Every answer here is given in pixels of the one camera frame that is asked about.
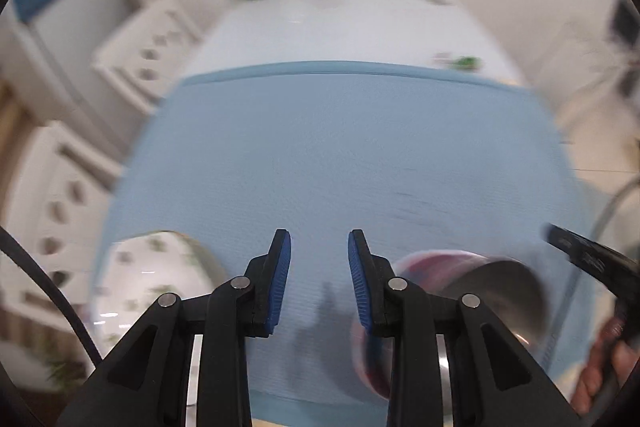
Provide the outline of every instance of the human hand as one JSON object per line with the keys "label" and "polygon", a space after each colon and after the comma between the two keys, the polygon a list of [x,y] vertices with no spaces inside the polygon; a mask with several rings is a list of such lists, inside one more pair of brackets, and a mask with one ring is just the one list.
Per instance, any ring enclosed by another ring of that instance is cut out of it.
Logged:
{"label": "human hand", "polygon": [[636,366],[640,355],[626,343],[618,340],[620,333],[622,333],[622,321],[613,317],[604,324],[593,346],[591,346],[589,359],[580,373],[574,395],[571,398],[571,406],[581,416],[589,412],[593,398],[602,387],[602,370],[606,362],[608,346],[615,343],[611,353],[611,365],[616,372],[620,387],[626,382]]}

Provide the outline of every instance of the black cable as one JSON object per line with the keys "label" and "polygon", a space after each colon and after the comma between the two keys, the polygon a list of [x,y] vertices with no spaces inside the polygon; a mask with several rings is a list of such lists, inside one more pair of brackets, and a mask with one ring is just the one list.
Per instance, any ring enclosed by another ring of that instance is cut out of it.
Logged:
{"label": "black cable", "polygon": [[[640,174],[634,176],[633,179],[628,181],[622,188],[620,188],[618,192],[613,195],[612,198],[610,198],[607,206],[604,207],[604,210],[591,229],[589,237],[592,241],[597,243],[600,240],[604,230],[609,224],[609,221],[618,208],[620,201],[626,198],[629,193],[638,185],[640,185]],[[582,270],[578,267],[574,267],[571,275],[569,276],[569,282],[567,283],[566,290],[564,291],[564,295],[562,296],[562,301],[560,303],[558,313],[556,314],[556,317],[551,324],[551,332],[549,334],[549,341],[546,344],[545,354],[542,358],[542,361],[540,362],[540,365],[545,371],[549,370],[553,355],[556,353],[556,344],[558,343],[558,338],[564,327],[564,322],[566,321],[567,315],[569,314],[569,308],[574,301],[575,290],[578,286],[581,275]]]}
{"label": "black cable", "polygon": [[6,427],[44,427],[0,363],[0,419]]}
{"label": "black cable", "polygon": [[62,312],[66,320],[74,330],[74,333],[80,340],[82,347],[89,355],[89,358],[98,367],[102,362],[102,357],[95,347],[94,341],[87,332],[84,324],[78,314],[76,314],[73,306],[69,304],[60,289],[53,284],[49,276],[43,272],[40,265],[21,247],[18,242],[3,227],[0,227],[0,250],[2,250],[20,269],[25,272],[34,283],[36,283],[51,302]]}

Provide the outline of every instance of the small green item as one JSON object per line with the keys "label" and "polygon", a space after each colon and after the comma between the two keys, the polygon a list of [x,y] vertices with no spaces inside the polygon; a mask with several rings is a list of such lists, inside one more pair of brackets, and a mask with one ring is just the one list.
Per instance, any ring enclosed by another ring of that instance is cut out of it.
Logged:
{"label": "small green item", "polygon": [[127,299],[124,301],[124,307],[128,312],[134,312],[138,309],[138,301],[135,299]]}
{"label": "small green item", "polygon": [[451,67],[455,70],[477,71],[480,69],[480,64],[478,57],[460,57],[451,63]]}
{"label": "small green item", "polygon": [[149,237],[146,240],[146,243],[149,245],[149,248],[153,251],[156,251],[156,252],[166,251],[166,245],[164,244],[164,241],[159,237],[153,237],[153,236]]}

